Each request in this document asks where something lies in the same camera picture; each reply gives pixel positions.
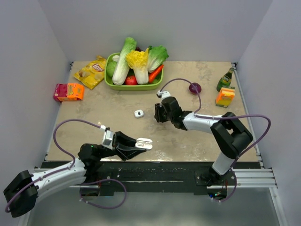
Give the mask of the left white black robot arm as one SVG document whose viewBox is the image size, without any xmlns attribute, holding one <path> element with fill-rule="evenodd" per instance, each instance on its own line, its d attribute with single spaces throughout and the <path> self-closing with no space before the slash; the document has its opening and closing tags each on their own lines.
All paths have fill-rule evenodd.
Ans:
<svg viewBox="0 0 301 226">
<path fill-rule="evenodd" d="M 153 141 L 133 139 L 122 132 L 106 131 L 101 144 L 83 144 L 77 158 L 59 167 L 31 174 L 24 170 L 4 189 L 5 212 L 16 218 L 31 211 L 37 200 L 73 185 L 92 185 L 97 181 L 101 159 L 118 156 L 127 161 L 152 149 Z"/>
</svg>

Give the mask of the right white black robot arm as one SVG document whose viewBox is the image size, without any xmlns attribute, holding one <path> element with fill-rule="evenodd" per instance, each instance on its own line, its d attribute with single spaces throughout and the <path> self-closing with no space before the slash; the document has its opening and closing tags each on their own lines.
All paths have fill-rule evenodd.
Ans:
<svg viewBox="0 0 301 226">
<path fill-rule="evenodd" d="M 253 141 L 253 136 L 235 114 L 209 116 L 184 111 L 175 97 L 158 94 L 160 103 L 155 104 L 157 122 L 170 121 L 177 129 L 197 130 L 212 134 L 221 150 L 210 169 L 210 181 L 220 185 L 226 180 L 226 173 L 239 154 Z"/>
</svg>

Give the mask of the white gold-rimmed charging case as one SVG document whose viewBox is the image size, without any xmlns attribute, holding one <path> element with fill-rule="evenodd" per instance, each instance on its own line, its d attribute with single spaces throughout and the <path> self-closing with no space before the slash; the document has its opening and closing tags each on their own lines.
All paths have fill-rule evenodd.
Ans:
<svg viewBox="0 0 301 226">
<path fill-rule="evenodd" d="M 144 116 L 143 110 L 136 110 L 134 111 L 135 118 L 142 118 Z"/>
</svg>

